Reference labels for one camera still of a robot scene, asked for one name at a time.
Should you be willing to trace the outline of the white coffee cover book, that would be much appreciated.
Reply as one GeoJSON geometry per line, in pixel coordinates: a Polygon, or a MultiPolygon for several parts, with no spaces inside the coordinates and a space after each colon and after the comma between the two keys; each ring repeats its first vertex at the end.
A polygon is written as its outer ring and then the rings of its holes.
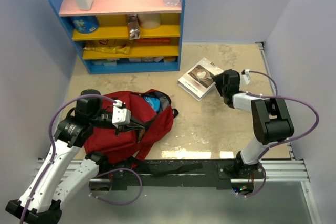
{"type": "Polygon", "coordinates": [[[177,84],[197,101],[201,101],[214,87],[213,77],[221,73],[223,69],[202,58],[178,79],[177,84]]]}

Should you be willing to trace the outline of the blue dinosaur pencil case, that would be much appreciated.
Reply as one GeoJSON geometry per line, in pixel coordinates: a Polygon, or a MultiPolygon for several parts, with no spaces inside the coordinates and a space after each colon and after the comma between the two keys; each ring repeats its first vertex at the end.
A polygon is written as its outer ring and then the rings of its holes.
{"type": "Polygon", "coordinates": [[[160,100],[158,98],[149,97],[149,96],[144,96],[143,98],[156,113],[158,113],[160,111],[161,103],[160,103],[160,100]]]}

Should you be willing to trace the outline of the red backpack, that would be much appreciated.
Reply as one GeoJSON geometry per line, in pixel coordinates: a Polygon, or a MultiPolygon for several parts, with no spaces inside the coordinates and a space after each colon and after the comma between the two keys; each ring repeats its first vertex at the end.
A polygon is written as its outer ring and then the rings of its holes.
{"type": "Polygon", "coordinates": [[[171,98],[158,90],[150,89],[145,93],[118,91],[106,94],[120,100],[131,112],[130,124],[115,129],[94,128],[93,134],[84,143],[86,153],[100,152],[107,156],[109,163],[116,164],[136,155],[143,161],[154,143],[161,140],[172,128],[178,111],[171,107],[171,98]],[[156,113],[144,100],[144,96],[160,100],[161,109],[156,113]]]}

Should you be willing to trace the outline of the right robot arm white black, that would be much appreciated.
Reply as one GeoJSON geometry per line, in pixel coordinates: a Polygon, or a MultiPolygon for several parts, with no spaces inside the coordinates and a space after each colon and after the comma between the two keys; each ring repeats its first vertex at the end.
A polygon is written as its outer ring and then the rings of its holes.
{"type": "Polygon", "coordinates": [[[294,134],[294,125],[287,105],[282,98],[256,97],[240,89],[250,83],[251,70],[225,70],[212,77],[224,103],[232,109],[251,113],[254,136],[249,144],[236,155],[226,174],[246,178],[258,169],[262,156],[273,144],[282,143],[294,134]]]}

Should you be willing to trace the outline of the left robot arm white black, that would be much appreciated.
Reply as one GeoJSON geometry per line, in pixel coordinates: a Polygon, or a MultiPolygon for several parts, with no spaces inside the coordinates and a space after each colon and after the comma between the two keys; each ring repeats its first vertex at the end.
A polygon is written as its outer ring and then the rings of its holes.
{"type": "Polygon", "coordinates": [[[64,173],[96,127],[116,129],[129,119],[124,103],[86,90],[71,100],[76,106],[49,132],[51,147],[32,183],[19,199],[7,203],[6,212],[20,223],[58,223],[62,208],[90,179],[108,174],[107,157],[93,153],[66,179],[64,173]]]}

